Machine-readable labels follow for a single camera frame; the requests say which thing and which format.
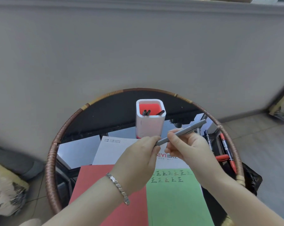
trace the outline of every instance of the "person's left hand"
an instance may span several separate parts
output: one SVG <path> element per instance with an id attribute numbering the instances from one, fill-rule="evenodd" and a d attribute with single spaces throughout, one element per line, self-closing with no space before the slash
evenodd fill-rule
<path id="1" fill-rule="evenodd" d="M 160 137 L 143 137 L 128 148 L 116 162 L 111 175 L 129 196 L 142 189 L 155 171 L 160 146 L 155 143 Z"/>

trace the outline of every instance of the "round table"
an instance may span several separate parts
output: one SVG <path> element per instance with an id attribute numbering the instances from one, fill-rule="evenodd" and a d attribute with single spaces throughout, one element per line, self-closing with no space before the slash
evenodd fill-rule
<path id="1" fill-rule="evenodd" d="M 162 100 L 166 110 L 162 137 L 166 137 L 170 129 L 186 127 L 195 119 L 200 120 L 208 116 L 226 137 L 235 159 L 237 175 L 229 163 L 221 163 L 222 168 L 228 175 L 244 185 L 242 163 L 230 136 L 219 121 L 206 110 L 188 99 L 167 91 L 146 88 L 119 90 L 82 106 L 65 122 L 54 138 L 46 163 L 46 190 L 51 209 L 55 214 L 68 204 L 67 197 L 59 197 L 57 184 L 63 180 L 67 181 L 71 193 L 76 183 L 74 178 L 78 176 L 80 170 L 80 167 L 68 168 L 64 165 L 63 159 L 57 159 L 59 146 L 87 137 L 99 136 L 101 139 L 103 136 L 113 136 L 116 131 L 118 131 L 117 137 L 134 138 L 136 101 L 153 98 Z M 212 141 L 212 145 L 214 154 L 219 155 L 221 151 L 217 141 Z M 225 211 L 204 188 L 203 194 L 214 224 L 221 225 L 226 217 Z"/>

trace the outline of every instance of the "person's right hand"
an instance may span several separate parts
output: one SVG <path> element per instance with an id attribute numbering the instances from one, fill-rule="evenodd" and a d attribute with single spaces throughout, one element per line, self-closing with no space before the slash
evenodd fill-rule
<path id="1" fill-rule="evenodd" d="M 179 130 L 181 129 L 173 129 L 167 134 L 170 142 L 165 153 L 184 160 L 204 188 L 216 179 L 222 179 L 226 173 L 217 162 L 205 138 L 194 132 L 177 137 L 174 133 Z"/>

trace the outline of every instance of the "window sill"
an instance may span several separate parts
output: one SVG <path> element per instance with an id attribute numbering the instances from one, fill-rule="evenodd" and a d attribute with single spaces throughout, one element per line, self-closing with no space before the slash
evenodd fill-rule
<path id="1" fill-rule="evenodd" d="M 76 7 L 93 9 L 284 15 L 284 5 L 202 0 L 0 0 L 0 6 Z"/>

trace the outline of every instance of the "brown rattan rim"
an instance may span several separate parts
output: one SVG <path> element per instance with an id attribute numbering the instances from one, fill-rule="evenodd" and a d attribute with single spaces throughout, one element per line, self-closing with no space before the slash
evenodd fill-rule
<path id="1" fill-rule="evenodd" d="M 124 90 L 118 90 L 118 91 L 114 91 L 114 92 L 105 94 L 105 95 L 95 99 L 94 101 L 92 101 L 90 103 L 86 103 L 84 106 L 82 106 L 80 109 L 78 109 L 65 122 L 65 124 L 61 127 L 61 129 L 57 133 L 56 137 L 52 141 L 52 144 L 51 144 L 51 147 L 50 147 L 50 150 L 49 150 L 49 153 L 48 153 L 45 173 L 46 173 L 47 197 L 48 197 L 48 200 L 49 200 L 49 203 L 50 203 L 50 207 L 51 207 L 52 211 L 54 212 L 54 214 L 57 214 L 62 210 L 62 206 L 61 206 L 60 199 L 59 199 L 59 196 L 58 196 L 57 185 L 56 185 L 56 181 L 55 181 L 55 165 L 56 165 L 56 157 L 57 157 L 58 146 L 59 146 L 61 139 L 62 139 L 66 129 L 68 128 L 68 126 L 78 116 L 78 114 L 80 114 L 82 111 L 84 111 L 87 107 L 91 106 L 95 102 L 100 101 L 101 99 L 106 98 L 106 97 L 111 96 L 111 95 L 119 94 L 119 93 L 126 92 L 126 91 L 137 91 L 137 90 L 157 91 L 157 92 L 162 92 L 162 93 L 166 93 L 166 94 L 169 94 L 169 95 L 173 95 L 174 97 L 180 98 L 180 99 L 182 99 L 182 100 L 184 100 L 188 103 L 193 104 L 194 106 L 199 108 L 203 113 L 205 113 L 216 124 L 216 126 L 220 129 L 220 131 L 224 134 L 224 136 L 225 136 L 225 138 L 228 142 L 228 145 L 230 147 L 230 150 L 232 152 L 232 155 L 234 157 L 234 160 L 235 160 L 235 164 L 236 164 L 236 168 L 237 168 L 236 181 L 239 182 L 241 185 L 245 186 L 243 167 L 242 167 L 242 163 L 241 163 L 238 151 L 237 151 L 231 137 L 226 132 L 224 127 L 221 125 L 221 123 L 217 119 L 215 119 L 210 113 L 208 113 L 207 110 L 205 110 L 203 107 L 199 106 L 198 104 L 194 103 L 193 101 L 191 101 L 189 99 L 186 99 L 186 98 L 184 98 L 184 97 L 182 97 L 178 94 L 171 93 L 171 92 L 168 92 L 168 91 L 159 90 L 159 89 L 149 89 L 149 88 L 124 89 Z"/>

